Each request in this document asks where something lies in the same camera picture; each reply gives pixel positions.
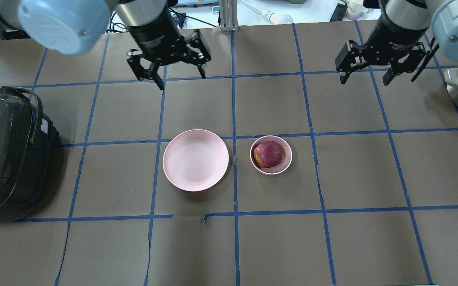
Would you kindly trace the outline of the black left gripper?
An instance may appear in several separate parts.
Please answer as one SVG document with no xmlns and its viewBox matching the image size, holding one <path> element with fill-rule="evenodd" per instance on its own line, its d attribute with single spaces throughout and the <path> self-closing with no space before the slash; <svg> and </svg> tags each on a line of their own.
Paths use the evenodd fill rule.
<svg viewBox="0 0 458 286">
<path fill-rule="evenodd" d="M 130 49 L 127 63 L 138 80 L 149 80 L 164 91 L 159 67 L 178 62 L 196 66 L 201 79 L 206 79 L 205 65 L 211 61 L 211 51 L 200 29 L 183 36 L 169 12 L 145 24 L 126 25 L 139 49 Z"/>
</svg>

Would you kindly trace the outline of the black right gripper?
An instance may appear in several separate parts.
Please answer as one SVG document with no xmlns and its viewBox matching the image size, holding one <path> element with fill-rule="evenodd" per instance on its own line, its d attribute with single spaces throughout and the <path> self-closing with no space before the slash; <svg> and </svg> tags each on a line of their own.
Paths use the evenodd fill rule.
<svg viewBox="0 0 458 286">
<path fill-rule="evenodd" d="M 383 76 L 388 86 L 402 73 L 412 73 L 427 54 L 421 38 L 427 29 L 405 29 L 391 20 L 379 18 L 367 41 L 360 45 L 348 40 L 335 59 L 344 85 L 349 76 L 368 66 L 390 66 Z"/>
</svg>

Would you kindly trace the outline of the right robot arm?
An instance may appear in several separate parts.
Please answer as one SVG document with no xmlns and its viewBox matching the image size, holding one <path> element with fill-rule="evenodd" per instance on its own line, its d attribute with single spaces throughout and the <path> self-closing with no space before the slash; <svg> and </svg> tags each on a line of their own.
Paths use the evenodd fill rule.
<svg viewBox="0 0 458 286">
<path fill-rule="evenodd" d="M 380 0 L 381 15 L 367 41 L 349 40 L 336 57 L 340 83 L 369 66 L 388 66 L 383 84 L 425 69 L 440 50 L 458 63 L 458 0 Z"/>
</svg>

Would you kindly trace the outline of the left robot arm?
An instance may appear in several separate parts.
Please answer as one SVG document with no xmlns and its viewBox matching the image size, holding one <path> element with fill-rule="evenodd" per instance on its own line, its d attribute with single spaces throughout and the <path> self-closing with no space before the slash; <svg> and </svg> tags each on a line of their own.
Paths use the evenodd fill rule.
<svg viewBox="0 0 458 286">
<path fill-rule="evenodd" d="M 50 50 L 78 56 L 89 52 L 107 31 L 113 12 L 138 45 L 127 54 L 137 80 L 163 89 L 158 70 L 178 62 L 196 66 L 202 79 L 211 52 L 200 30 L 180 34 L 170 8 L 175 0 L 0 0 L 0 38 L 24 31 Z"/>
</svg>

